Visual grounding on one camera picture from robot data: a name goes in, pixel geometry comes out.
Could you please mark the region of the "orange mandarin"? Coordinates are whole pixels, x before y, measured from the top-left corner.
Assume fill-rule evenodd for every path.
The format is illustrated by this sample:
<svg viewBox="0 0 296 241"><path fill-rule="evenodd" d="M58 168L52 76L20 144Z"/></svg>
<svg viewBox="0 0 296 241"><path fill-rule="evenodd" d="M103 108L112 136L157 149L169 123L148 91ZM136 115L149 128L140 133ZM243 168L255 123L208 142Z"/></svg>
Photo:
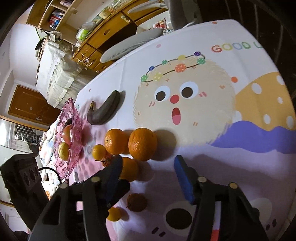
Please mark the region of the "orange mandarin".
<svg viewBox="0 0 296 241"><path fill-rule="evenodd" d="M124 131L110 129L104 138L105 149L112 155L124 154L128 150L128 139L129 135Z"/></svg>
<svg viewBox="0 0 296 241"><path fill-rule="evenodd" d="M128 157L122 158L122 172L120 175L121 179L133 182L138 176L139 168L137 161Z"/></svg>
<svg viewBox="0 0 296 241"><path fill-rule="evenodd" d="M137 128L128 140L128 150L137 161L148 161L156 153L158 139L155 132L148 128Z"/></svg>

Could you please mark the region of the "small yellow-orange kumquat front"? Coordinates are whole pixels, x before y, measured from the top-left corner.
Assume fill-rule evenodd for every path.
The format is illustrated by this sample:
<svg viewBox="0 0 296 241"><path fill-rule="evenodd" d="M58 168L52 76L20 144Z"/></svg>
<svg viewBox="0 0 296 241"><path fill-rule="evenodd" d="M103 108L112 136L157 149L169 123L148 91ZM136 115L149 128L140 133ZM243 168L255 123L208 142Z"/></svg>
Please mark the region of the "small yellow-orange kumquat front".
<svg viewBox="0 0 296 241"><path fill-rule="evenodd" d="M107 219L109 221L112 221L112 222L117 222L121 219L121 211L120 211L120 208L118 207L112 207L109 209L109 215L107 216Z"/></svg>

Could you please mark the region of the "small yellow-orange kumquat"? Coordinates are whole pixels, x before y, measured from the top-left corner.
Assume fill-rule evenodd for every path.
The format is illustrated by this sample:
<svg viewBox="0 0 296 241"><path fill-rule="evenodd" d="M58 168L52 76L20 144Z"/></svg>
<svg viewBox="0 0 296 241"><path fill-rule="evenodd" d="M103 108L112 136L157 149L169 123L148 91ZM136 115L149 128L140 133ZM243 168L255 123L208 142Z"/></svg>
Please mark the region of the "small yellow-orange kumquat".
<svg viewBox="0 0 296 241"><path fill-rule="evenodd" d="M118 207L112 207L109 209L109 215L107 216L107 219L109 221L112 221L112 222L117 222L121 219L121 211L120 211L120 208Z"/></svg>
<svg viewBox="0 0 296 241"><path fill-rule="evenodd" d="M95 160L101 161L106 155L106 149L103 145L97 144L92 149L92 156Z"/></svg>

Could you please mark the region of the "red lychee front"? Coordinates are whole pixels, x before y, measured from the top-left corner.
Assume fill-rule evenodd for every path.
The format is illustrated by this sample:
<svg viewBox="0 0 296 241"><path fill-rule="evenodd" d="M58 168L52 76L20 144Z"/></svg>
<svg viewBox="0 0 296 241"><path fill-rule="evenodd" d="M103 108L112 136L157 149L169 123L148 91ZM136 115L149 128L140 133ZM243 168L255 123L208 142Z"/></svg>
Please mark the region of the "red lychee front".
<svg viewBox="0 0 296 241"><path fill-rule="evenodd" d="M147 199L139 193L132 193L126 200L126 207L133 212L141 212L147 208Z"/></svg>

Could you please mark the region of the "red lychee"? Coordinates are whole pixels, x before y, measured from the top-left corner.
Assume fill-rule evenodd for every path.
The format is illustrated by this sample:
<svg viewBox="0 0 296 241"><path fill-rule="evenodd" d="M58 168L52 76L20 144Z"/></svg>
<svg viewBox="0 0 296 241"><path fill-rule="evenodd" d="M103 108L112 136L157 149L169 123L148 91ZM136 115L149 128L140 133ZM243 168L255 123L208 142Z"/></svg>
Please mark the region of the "red lychee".
<svg viewBox="0 0 296 241"><path fill-rule="evenodd" d="M126 207L133 212L141 212L147 208L147 199L139 193L132 193L126 200Z"/></svg>
<svg viewBox="0 0 296 241"><path fill-rule="evenodd" d="M102 162L102 166L108 167L114 160L114 156L112 154L106 154L101 160L100 162Z"/></svg>

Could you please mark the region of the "red lychee back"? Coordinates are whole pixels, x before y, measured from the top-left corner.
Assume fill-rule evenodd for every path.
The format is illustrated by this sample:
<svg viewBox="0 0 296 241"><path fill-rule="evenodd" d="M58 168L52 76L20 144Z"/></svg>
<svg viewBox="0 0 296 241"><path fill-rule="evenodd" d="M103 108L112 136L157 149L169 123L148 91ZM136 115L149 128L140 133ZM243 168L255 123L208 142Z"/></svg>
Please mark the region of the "red lychee back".
<svg viewBox="0 0 296 241"><path fill-rule="evenodd" d="M108 167L114 160L114 156L112 154L106 154L101 160L100 162L102 162L102 166Z"/></svg>

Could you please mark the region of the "small yellow-orange kumquat back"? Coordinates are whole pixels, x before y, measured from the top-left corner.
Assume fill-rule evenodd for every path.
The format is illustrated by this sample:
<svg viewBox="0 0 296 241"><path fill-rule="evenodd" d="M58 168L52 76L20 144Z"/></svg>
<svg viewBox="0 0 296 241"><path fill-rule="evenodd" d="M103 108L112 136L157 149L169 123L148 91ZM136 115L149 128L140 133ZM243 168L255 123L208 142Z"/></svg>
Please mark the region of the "small yellow-orange kumquat back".
<svg viewBox="0 0 296 241"><path fill-rule="evenodd" d="M106 155L106 149L103 145L97 144L92 149L92 156L95 160L101 161Z"/></svg>

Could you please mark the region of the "dark avocado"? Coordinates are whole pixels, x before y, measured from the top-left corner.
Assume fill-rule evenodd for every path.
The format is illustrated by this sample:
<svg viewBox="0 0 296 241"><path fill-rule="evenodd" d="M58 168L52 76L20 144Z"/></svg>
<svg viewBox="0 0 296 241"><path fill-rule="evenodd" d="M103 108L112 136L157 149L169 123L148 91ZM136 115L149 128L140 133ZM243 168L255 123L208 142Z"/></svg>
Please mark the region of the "dark avocado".
<svg viewBox="0 0 296 241"><path fill-rule="evenodd" d="M68 126L68 125L71 125L71 124L72 124L72 119L70 118L70 119L68 119L66 121L65 126Z"/></svg>

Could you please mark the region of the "brown wooden door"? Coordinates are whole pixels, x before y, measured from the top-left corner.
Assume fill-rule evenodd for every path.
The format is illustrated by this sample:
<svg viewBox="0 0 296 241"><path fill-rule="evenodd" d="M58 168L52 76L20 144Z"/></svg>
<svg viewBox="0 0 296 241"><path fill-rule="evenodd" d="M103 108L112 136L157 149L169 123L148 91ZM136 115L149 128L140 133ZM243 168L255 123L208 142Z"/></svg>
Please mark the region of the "brown wooden door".
<svg viewBox="0 0 296 241"><path fill-rule="evenodd" d="M52 124L60 113L41 93L21 85L17 85L8 111L12 116L45 126Z"/></svg>

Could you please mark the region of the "blackened overripe banana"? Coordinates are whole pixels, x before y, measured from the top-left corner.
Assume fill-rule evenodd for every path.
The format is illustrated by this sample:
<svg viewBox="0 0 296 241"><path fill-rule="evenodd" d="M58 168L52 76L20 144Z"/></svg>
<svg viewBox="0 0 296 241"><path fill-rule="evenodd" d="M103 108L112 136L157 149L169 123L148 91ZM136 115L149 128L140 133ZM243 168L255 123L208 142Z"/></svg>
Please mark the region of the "blackened overripe banana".
<svg viewBox="0 0 296 241"><path fill-rule="evenodd" d="M95 108L95 102L90 104L89 111L87 113L87 121L91 125L103 125L105 124L112 114L115 113L118 104L120 102L120 92L114 90L106 101L98 109Z"/></svg>

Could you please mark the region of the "pink plastic fruit tray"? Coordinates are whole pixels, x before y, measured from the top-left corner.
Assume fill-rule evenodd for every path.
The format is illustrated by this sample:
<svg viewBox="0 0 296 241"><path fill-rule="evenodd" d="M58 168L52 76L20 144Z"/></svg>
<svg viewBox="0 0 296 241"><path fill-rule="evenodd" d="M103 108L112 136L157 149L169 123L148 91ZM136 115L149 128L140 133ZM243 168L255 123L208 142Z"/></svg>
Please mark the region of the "pink plastic fruit tray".
<svg viewBox="0 0 296 241"><path fill-rule="evenodd" d="M54 140L55 168L67 179L75 168L82 150L82 123L74 100L69 98L57 118Z"/></svg>

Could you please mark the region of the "cartoon printed bedsheet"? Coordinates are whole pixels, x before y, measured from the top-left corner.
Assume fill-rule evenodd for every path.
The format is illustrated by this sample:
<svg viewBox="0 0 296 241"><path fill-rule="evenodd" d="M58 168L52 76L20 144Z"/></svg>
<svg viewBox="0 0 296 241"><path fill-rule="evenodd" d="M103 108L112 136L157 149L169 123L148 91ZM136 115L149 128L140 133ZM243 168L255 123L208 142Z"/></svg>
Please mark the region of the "cartoon printed bedsheet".
<svg viewBox="0 0 296 241"><path fill-rule="evenodd" d="M87 113L120 92L114 114L91 125ZM82 150L66 179L83 181L102 169L91 152L113 128L130 134L148 128L158 149L129 193L147 208L117 203L122 218L108 221L111 240L186 240L195 207L185 199L174 170L181 155L189 167L222 186L238 184L276 240L295 207L295 110L285 82L259 42L237 21L186 27L128 53L79 93ZM134 159L129 151L122 154Z"/></svg>

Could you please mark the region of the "white pleated furniture cover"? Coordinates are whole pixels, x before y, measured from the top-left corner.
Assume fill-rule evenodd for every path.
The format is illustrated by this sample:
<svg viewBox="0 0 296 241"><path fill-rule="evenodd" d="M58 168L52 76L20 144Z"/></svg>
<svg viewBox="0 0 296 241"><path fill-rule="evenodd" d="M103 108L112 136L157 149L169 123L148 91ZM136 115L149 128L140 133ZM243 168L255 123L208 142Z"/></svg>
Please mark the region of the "white pleated furniture cover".
<svg viewBox="0 0 296 241"><path fill-rule="evenodd" d="M36 89L47 103L62 109L65 102L76 100L78 92L97 74L72 60L72 45L46 40L36 75Z"/></svg>

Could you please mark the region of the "wooden bookshelf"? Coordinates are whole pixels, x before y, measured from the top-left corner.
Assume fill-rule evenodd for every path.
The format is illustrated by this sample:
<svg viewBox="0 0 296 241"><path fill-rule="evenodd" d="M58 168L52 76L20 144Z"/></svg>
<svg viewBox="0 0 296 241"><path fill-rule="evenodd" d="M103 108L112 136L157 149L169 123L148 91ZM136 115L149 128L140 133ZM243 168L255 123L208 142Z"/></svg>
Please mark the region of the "wooden bookshelf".
<svg viewBox="0 0 296 241"><path fill-rule="evenodd" d="M77 13L77 7L82 3L75 1L35 1L29 13L27 24L43 31L59 31L64 40L71 42L78 30L67 24L71 15Z"/></svg>

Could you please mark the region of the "grey office chair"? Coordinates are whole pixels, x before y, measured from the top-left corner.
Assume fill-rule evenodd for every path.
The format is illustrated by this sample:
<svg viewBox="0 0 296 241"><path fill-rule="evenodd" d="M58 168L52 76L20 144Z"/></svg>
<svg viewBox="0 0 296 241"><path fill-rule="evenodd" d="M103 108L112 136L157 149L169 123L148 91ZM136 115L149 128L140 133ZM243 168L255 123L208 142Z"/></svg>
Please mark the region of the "grey office chair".
<svg viewBox="0 0 296 241"><path fill-rule="evenodd" d="M141 11L153 6L168 9L173 30L182 29L202 21L197 1L164 1L163 4L160 1L148 1L132 8L130 12ZM100 62L106 63L111 60L120 59L132 50L162 35L163 30L161 28L137 33L105 51L100 58Z"/></svg>

